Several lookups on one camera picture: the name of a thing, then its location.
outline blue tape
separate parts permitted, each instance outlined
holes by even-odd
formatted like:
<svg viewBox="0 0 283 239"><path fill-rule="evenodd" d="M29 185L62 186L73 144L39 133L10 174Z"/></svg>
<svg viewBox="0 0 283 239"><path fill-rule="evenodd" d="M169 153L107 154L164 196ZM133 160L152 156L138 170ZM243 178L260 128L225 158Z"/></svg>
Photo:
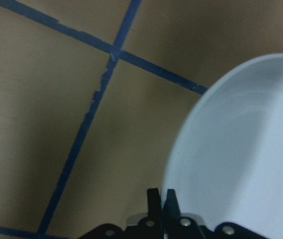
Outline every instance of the blue tape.
<svg viewBox="0 0 283 239"><path fill-rule="evenodd" d="M30 239L35 239L35 238L37 239L66 239L66 238L60 238L60 237L49 236L49 235L39 235L38 233L20 231L20 230L4 228L4 227L0 227L0 234L12 236L12 237L30 238Z"/></svg>
<svg viewBox="0 0 283 239"><path fill-rule="evenodd" d="M59 31L60 33L63 33L65 35L71 36L81 42L84 42L90 46L93 46L101 51L104 51L106 53L110 53L111 45L98 39L97 37L94 37L88 33L82 32L82 31L76 31L74 29L71 29L67 26L64 26L59 23L58 20L41 13L40 11L37 11L29 6L26 6L24 4L21 4L18 1L15 0L0 0L0 6L3 6L11 11L14 11L20 15L26 16L29 19L32 19L38 23L41 23L45 26L48 26L54 30Z"/></svg>
<svg viewBox="0 0 283 239"><path fill-rule="evenodd" d="M57 204L60 201L60 198L62 196L62 193L65 189L65 185L68 181L68 178L72 172L74 163L78 157L78 154L81 150L81 147L84 143L85 137L87 135L87 132L92 124L92 121L94 119L94 116L96 114L96 111L98 109L98 106L100 105L101 99L105 93L107 84L110 81L110 78L113 74L113 71L118 63L119 56L122 52L121 47L124 44L124 41L126 39L126 36L128 34L129 28L133 22L134 16L138 10L139 4L141 0L132 0L128 10L125 14L125 17L123 19L123 23L119 29L119 32L117 34L117 37L115 39L114 45L111 49L111 56L108 60L107 66L106 66L106 72L102 75L101 81L100 81L100 89L99 91L96 91L93 95L93 99L90 104L90 108L87 112L87 114L84 117L84 120L80 126L80 129L76 135L75 141L72 145L71 151L69 153L69 156L66 160L66 163L64 165L63 171L60 175L60 178L57 182L57 186L55 188L55 191L51 197L51 200L46 208L44 217L41 221L41 224L38 228L38 233L45 234L47 231L47 228L52 220L52 217L54 215L54 212L56 210Z"/></svg>
<svg viewBox="0 0 283 239"><path fill-rule="evenodd" d="M137 67L140 67L148 72L151 72L157 76L163 77L173 83L176 83L177 85L180 85L184 88L192 90L200 95L204 94L207 91L206 87L199 85L197 83L194 83L193 81L187 80L186 78L183 78L177 74L174 74L138 56L130 54L129 52L123 51L121 54L121 59Z"/></svg>

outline black clamp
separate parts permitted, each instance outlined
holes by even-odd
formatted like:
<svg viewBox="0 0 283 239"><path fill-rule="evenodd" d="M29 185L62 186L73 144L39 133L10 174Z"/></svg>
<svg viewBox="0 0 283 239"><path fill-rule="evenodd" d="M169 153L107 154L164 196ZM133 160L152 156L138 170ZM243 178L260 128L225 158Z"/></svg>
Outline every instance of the black clamp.
<svg viewBox="0 0 283 239"><path fill-rule="evenodd" d="M266 239L235 223L222 223L215 231L198 225L192 217L181 215L176 193L168 189L163 210L157 188L147 190L148 214L137 225L123 231L113 224L103 224L79 239Z"/></svg>

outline silver screw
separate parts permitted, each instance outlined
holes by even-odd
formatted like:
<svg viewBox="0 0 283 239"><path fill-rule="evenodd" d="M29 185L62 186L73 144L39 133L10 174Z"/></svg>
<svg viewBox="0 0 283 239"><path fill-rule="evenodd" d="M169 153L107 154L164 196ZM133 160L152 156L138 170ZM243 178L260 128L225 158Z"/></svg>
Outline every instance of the silver screw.
<svg viewBox="0 0 283 239"><path fill-rule="evenodd" d="M108 237L112 237L113 235L115 235L115 232L113 230L108 230L105 232L105 235Z"/></svg>
<svg viewBox="0 0 283 239"><path fill-rule="evenodd" d="M153 226L155 226L155 222L152 221L152 220L148 220L148 221L146 221L146 226L147 227L153 227Z"/></svg>
<svg viewBox="0 0 283 239"><path fill-rule="evenodd" d="M224 234L227 234L227 235L233 235L235 233L235 230L231 226L224 226L222 228L222 231Z"/></svg>
<svg viewBox="0 0 283 239"><path fill-rule="evenodd" d="M184 227L190 226L191 221L188 218L182 218L180 220L180 224Z"/></svg>

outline plate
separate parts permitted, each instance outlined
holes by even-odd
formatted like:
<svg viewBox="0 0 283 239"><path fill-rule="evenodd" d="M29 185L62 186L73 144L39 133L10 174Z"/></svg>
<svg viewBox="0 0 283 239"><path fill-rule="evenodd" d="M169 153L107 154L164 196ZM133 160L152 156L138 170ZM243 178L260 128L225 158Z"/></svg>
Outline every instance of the plate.
<svg viewBox="0 0 283 239"><path fill-rule="evenodd" d="M163 202L169 188L211 230L234 222L283 239L283 54L236 67L202 96L170 153Z"/></svg>

